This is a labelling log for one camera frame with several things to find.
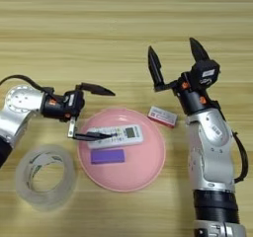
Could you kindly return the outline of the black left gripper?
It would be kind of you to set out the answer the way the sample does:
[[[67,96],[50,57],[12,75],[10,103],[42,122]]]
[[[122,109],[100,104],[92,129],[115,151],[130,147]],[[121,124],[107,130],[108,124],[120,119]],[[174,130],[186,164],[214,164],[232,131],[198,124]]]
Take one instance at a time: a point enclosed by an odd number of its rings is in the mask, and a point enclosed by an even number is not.
[[[83,141],[96,141],[110,138],[110,134],[100,132],[76,133],[76,121],[85,105],[84,91],[101,96],[115,96],[115,93],[105,87],[96,84],[81,83],[76,90],[67,91],[63,96],[45,95],[42,101],[41,113],[45,118],[58,119],[62,122],[70,122],[67,136]]]

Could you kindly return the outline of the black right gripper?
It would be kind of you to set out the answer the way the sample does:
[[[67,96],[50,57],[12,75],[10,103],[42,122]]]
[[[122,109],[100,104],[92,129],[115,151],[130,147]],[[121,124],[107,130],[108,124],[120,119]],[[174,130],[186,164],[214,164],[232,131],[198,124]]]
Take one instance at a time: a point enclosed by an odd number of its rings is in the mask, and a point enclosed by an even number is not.
[[[208,53],[198,40],[190,38],[190,47],[196,62],[208,61],[210,59]],[[148,48],[148,69],[154,83],[154,91],[172,90],[173,94],[178,98],[186,116],[191,116],[207,109],[220,109],[218,101],[211,100],[206,90],[198,90],[192,87],[189,72],[183,72],[177,80],[165,84],[161,74],[159,57],[152,46]]]

